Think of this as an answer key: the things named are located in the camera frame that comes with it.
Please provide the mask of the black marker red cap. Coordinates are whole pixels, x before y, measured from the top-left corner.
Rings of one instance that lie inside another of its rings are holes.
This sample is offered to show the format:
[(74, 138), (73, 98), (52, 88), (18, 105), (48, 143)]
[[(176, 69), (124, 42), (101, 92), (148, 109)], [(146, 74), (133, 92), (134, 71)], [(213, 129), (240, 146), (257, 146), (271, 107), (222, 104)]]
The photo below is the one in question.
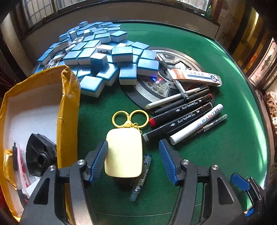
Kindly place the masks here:
[(150, 118), (148, 124), (151, 128), (161, 126), (166, 122), (172, 121), (173, 119), (177, 119), (183, 115), (191, 113), (193, 110), (200, 108), (201, 106), (205, 105), (206, 103), (212, 100), (212, 94), (207, 94), (203, 97), (195, 99), (194, 101), (191, 101), (190, 103), (179, 105), (166, 112), (163, 112), (159, 115)]

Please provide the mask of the pile of blue mahjong tiles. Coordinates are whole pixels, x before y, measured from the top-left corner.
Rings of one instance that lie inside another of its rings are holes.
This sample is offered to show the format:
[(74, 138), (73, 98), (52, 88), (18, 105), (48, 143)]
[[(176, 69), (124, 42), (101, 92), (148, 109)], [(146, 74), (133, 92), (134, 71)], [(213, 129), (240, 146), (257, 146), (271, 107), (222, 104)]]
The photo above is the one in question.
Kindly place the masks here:
[(160, 58), (143, 42), (128, 40), (121, 25), (112, 22), (79, 23), (58, 37), (38, 59), (35, 73), (66, 65), (81, 80), (84, 91), (97, 93), (102, 86), (121, 85), (154, 91), (165, 83), (159, 76)]

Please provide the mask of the black slim pen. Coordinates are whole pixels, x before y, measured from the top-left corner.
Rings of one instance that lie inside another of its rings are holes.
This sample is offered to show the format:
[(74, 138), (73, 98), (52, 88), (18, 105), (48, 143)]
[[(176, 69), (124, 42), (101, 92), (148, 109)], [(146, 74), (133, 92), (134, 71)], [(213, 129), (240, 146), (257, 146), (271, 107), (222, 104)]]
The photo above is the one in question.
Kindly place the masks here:
[(172, 108), (177, 107), (179, 105), (183, 105), (185, 103), (189, 103), (189, 102), (191, 102), (195, 99), (198, 99), (199, 97), (202, 97), (202, 96), (204, 96), (206, 94), (209, 94), (209, 93), (210, 93), (210, 89), (201, 89), (201, 90), (197, 91), (195, 94), (190, 95), (189, 100), (181, 99), (181, 100), (178, 100), (176, 102), (173, 102), (173, 103), (171, 103), (171, 104), (169, 104), (169, 105), (167, 105), (163, 108), (160, 108), (160, 109), (154, 111), (154, 115), (159, 115), (161, 113), (164, 113), (164, 112), (168, 111), (169, 109), (172, 109)]

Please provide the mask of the white printed ointment tube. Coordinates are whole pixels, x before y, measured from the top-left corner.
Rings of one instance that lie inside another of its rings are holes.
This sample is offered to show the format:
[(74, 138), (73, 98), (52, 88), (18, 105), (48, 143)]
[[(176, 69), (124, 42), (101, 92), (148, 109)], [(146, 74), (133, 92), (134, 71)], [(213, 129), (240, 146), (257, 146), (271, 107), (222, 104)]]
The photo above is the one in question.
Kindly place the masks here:
[(32, 181), (30, 181), (29, 175), (27, 174), (28, 169), (26, 167), (26, 163), (24, 160), (24, 153), (21, 150), (19, 144), (17, 144), (17, 160), (21, 179), (22, 192), (24, 195), (27, 196), (27, 198), (30, 198), (30, 194), (27, 191), (27, 188), (32, 184)]

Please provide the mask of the black plastic fan-shaped part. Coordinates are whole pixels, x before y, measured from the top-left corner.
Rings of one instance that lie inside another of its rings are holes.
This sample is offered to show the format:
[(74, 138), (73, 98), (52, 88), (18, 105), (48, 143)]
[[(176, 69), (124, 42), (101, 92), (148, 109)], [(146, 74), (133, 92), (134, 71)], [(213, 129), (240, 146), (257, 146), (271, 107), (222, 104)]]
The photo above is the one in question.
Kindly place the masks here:
[(32, 133), (27, 142), (25, 157), (29, 174), (42, 177), (48, 167), (57, 166), (56, 144), (44, 135)]

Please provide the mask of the black marker grey cap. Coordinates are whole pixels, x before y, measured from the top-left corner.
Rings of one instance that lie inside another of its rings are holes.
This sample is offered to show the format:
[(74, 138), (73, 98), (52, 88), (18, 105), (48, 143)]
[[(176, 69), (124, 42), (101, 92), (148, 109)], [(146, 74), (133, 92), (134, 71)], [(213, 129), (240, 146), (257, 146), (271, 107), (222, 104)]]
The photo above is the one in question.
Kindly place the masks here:
[(187, 113), (184, 116), (181, 116), (177, 119), (174, 119), (171, 122), (168, 122), (152, 131), (142, 134), (143, 142), (149, 142), (151, 140), (157, 139), (159, 137), (165, 136), (173, 131), (179, 131), (184, 128), (185, 125), (191, 124), (193, 121), (196, 121), (200, 118), (204, 113), (211, 110), (213, 105), (211, 102), (206, 103), (205, 105), (195, 109), (191, 113)]

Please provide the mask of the white rectangular eraser box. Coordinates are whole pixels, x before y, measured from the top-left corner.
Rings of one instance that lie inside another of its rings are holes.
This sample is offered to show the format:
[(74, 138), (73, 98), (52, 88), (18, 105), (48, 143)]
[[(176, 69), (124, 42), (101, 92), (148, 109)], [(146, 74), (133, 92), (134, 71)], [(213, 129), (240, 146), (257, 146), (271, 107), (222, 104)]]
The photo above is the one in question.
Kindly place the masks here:
[(37, 179), (35, 182), (33, 182), (31, 185), (29, 185), (27, 188), (26, 188), (26, 196), (27, 198), (29, 199), (34, 191), (34, 189), (36, 188), (37, 184), (39, 183), (40, 181), (40, 178)]

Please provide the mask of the clear blue ink pen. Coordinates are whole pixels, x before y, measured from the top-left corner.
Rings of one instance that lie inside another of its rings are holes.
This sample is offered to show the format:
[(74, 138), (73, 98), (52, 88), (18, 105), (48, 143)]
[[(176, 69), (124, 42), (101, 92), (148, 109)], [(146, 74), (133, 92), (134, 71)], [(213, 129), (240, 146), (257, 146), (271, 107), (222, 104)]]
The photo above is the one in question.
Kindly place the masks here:
[(130, 201), (132, 201), (132, 202), (136, 201), (138, 195), (141, 192), (141, 189), (142, 189), (144, 182), (146, 180), (146, 177), (148, 175), (151, 161), (152, 161), (151, 155), (146, 154), (143, 156), (142, 172), (138, 177), (136, 177), (136, 179), (132, 183), (132, 190), (131, 190), (131, 195), (130, 195)]

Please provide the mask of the stained glass cabinet door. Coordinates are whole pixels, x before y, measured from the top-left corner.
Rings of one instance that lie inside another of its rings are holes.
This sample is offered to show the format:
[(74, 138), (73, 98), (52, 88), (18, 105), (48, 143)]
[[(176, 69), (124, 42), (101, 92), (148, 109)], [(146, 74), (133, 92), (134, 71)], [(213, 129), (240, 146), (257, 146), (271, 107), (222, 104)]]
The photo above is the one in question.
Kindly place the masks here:
[(255, 89), (266, 91), (276, 80), (276, 40), (268, 39), (246, 73)]

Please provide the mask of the black clear gel pen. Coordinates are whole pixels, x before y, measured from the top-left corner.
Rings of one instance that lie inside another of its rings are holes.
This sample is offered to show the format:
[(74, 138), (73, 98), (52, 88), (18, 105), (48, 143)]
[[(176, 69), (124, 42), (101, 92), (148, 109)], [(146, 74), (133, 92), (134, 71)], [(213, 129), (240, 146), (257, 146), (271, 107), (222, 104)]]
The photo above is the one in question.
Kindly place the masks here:
[(21, 182), (20, 182), (20, 177), (18, 176), (18, 162), (17, 162), (16, 142), (14, 142), (12, 150), (13, 150), (13, 170), (14, 170), (14, 173), (15, 173), (16, 188), (19, 191), (19, 190), (21, 190)]

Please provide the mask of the white slim pen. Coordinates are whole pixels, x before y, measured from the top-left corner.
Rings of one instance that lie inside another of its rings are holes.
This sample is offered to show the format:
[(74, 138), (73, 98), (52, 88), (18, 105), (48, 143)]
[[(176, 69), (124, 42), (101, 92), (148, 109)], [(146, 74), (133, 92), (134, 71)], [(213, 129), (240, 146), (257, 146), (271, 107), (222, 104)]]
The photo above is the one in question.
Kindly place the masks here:
[[(194, 89), (188, 90), (186, 93), (188, 95), (191, 95), (191, 94), (196, 93), (200, 89), (201, 89), (200, 87), (194, 88)], [(160, 105), (164, 105), (166, 103), (169, 103), (171, 101), (174, 101), (174, 100), (177, 100), (177, 99), (180, 99), (180, 98), (182, 98), (181, 94), (175, 94), (175, 95), (172, 95), (170, 97), (166, 97), (166, 98), (151, 102), (151, 103), (149, 103), (145, 106), (145, 109), (149, 110), (149, 109), (155, 108), (155, 107), (160, 106)]]

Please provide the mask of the round table centre console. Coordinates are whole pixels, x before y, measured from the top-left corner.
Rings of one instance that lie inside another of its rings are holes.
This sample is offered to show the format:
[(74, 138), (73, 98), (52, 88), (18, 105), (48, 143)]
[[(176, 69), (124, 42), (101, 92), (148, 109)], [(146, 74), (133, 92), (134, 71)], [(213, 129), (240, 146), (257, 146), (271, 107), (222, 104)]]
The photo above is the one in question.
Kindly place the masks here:
[[(148, 50), (155, 51), (170, 68), (203, 71), (197, 61), (180, 51), (164, 47), (150, 47)], [(159, 68), (156, 77), (138, 75), (136, 85), (123, 85), (122, 90), (143, 110), (151, 102), (180, 93), (163, 68)]]

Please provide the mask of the barred window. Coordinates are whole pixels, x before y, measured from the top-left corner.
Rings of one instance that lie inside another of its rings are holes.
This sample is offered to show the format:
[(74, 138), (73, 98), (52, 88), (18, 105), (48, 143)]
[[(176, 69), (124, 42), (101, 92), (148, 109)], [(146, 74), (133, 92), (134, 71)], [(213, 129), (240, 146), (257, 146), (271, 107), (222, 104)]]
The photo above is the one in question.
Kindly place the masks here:
[(154, 9), (163, 6), (166, 11), (169, 11), (170, 8), (178, 9), (217, 24), (208, 14), (211, 9), (211, 1), (203, 2), (205, 10), (187, 4), (185, 1), (20, 1), (19, 5), (23, 8), (27, 25), (31, 29), (35, 28), (38, 23), (44, 23), (58, 16), (81, 9), (103, 6), (107, 11), (109, 8), (118, 6), (120, 9), (127, 7), (127, 11), (130, 11), (131, 4), (134, 3), (146, 4), (144, 9), (149, 8), (151, 5), (154, 6)]

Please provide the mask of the cream yellow rectangular case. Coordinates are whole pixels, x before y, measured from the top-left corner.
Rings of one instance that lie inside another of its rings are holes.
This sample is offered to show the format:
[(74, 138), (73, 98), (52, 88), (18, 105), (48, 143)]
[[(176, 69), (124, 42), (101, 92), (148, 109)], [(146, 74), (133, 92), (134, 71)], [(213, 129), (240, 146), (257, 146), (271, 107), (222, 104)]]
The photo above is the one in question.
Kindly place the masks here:
[(142, 172), (143, 158), (140, 132), (135, 128), (111, 129), (106, 141), (105, 173), (116, 178), (138, 177)]

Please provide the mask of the silver black pen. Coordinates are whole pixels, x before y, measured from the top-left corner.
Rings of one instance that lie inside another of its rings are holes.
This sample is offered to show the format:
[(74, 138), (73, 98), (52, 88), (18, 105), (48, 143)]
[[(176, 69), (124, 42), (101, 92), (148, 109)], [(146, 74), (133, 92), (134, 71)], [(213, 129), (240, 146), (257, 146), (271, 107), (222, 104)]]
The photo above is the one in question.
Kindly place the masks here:
[(188, 101), (189, 96), (188, 96), (187, 92), (185, 91), (185, 89), (183, 88), (182, 84), (178, 80), (174, 79), (176, 76), (174, 71), (166, 64), (166, 62), (163, 60), (163, 58), (159, 54), (156, 55), (156, 59), (159, 61), (160, 65), (163, 67), (163, 69), (165, 70), (167, 75), (171, 77), (172, 81), (174, 82), (174, 84), (176, 85), (178, 90), (180, 91), (183, 98), (186, 101)]

